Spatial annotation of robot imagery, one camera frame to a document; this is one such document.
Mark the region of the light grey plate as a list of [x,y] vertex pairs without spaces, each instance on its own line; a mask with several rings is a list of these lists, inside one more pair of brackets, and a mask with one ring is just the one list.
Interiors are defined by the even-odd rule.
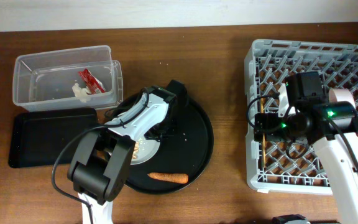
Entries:
[[137,142],[140,142],[142,151],[136,160],[131,160],[131,165],[144,163],[151,159],[158,151],[160,143],[156,140],[147,140],[141,137]]

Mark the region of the food scraps and rice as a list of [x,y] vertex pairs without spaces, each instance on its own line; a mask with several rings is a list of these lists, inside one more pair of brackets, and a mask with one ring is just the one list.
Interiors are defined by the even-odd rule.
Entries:
[[142,151],[140,142],[136,142],[134,146],[134,150],[132,153],[132,160],[136,160],[139,156],[139,153]]

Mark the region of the orange carrot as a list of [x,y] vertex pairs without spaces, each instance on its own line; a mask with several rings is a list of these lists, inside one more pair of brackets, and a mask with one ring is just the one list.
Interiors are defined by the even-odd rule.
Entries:
[[168,174],[168,173],[151,172],[148,173],[148,176],[155,180],[172,182],[176,184],[186,184],[189,179],[189,176],[187,174]]

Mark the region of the pink bowl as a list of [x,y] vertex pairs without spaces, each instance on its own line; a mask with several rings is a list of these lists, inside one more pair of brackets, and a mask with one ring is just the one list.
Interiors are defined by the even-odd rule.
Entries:
[[346,101],[349,102],[353,108],[356,108],[354,97],[348,89],[332,88],[328,92],[328,98],[330,103]]

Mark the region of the red wrapper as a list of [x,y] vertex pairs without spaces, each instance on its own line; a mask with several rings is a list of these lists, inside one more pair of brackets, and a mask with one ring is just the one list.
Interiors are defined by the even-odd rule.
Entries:
[[103,84],[94,77],[88,69],[84,69],[83,71],[78,72],[78,74],[85,82],[85,85],[92,95],[106,92]]

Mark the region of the white tissue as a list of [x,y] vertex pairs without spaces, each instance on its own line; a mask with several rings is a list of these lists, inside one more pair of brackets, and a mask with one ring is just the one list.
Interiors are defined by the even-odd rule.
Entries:
[[79,84],[75,83],[72,86],[72,91],[76,98],[78,98],[82,103],[86,103],[89,101],[88,96],[91,94],[88,87],[81,88]]

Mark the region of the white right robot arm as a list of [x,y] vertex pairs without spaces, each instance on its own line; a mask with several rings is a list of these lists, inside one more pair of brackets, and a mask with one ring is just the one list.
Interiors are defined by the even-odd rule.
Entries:
[[296,100],[284,116],[257,113],[250,125],[258,140],[284,142],[291,159],[312,149],[328,177],[341,221],[358,223],[358,117],[348,101]]

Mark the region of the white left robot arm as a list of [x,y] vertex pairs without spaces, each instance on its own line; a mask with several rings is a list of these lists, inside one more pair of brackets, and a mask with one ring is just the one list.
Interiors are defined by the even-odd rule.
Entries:
[[112,223],[112,202],[129,176],[136,142],[154,127],[167,129],[187,102],[185,87],[143,88],[125,113],[82,131],[69,142],[78,143],[67,172],[78,195],[56,184],[54,189],[82,204],[84,223]]

